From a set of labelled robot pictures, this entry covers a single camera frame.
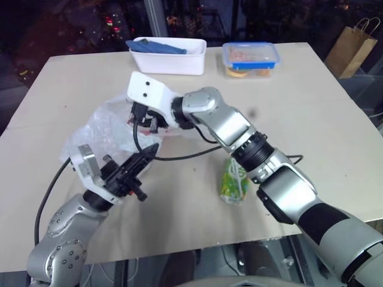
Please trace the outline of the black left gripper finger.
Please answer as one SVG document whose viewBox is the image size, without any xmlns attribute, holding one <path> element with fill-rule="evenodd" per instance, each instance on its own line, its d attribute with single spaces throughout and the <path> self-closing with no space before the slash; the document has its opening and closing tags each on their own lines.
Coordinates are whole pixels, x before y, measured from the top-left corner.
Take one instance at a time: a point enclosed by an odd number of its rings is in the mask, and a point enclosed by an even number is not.
<svg viewBox="0 0 383 287">
<path fill-rule="evenodd" d="M 155 152 L 141 152 L 137 155 L 135 161 L 135 176 L 138 176 L 142 171 L 144 171 L 156 157 Z"/>
</svg>

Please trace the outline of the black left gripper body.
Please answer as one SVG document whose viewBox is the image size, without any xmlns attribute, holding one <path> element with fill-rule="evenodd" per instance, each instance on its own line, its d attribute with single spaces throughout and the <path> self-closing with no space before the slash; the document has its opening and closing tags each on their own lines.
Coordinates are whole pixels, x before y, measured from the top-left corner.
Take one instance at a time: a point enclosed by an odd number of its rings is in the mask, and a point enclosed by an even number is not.
<svg viewBox="0 0 383 287">
<path fill-rule="evenodd" d="M 141 181 L 135 176 L 135 161 L 132 156 L 121 165 L 109 155 L 105 155 L 103 160 L 105 165 L 101 169 L 101 178 L 105 182 L 107 191 L 117 197 L 135 194 L 139 201 L 147 198 L 146 193 L 140 188 Z"/>
</svg>

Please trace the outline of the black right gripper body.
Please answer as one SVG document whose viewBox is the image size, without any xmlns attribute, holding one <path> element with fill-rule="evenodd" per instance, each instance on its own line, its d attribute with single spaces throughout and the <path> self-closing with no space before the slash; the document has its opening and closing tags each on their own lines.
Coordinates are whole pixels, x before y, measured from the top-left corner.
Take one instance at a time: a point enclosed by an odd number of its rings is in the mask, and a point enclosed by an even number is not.
<svg viewBox="0 0 383 287">
<path fill-rule="evenodd" d="M 149 110 L 149 108 L 143 104 L 134 102 L 130 112 L 130 122 L 137 124 L 138 126 L 149 128 L 151 119 L 156 117 L 158 119 L 158 130 L 167 129 L 168 124 L 165 121 L 165 118 L 156 111 Z"/>
</svg>

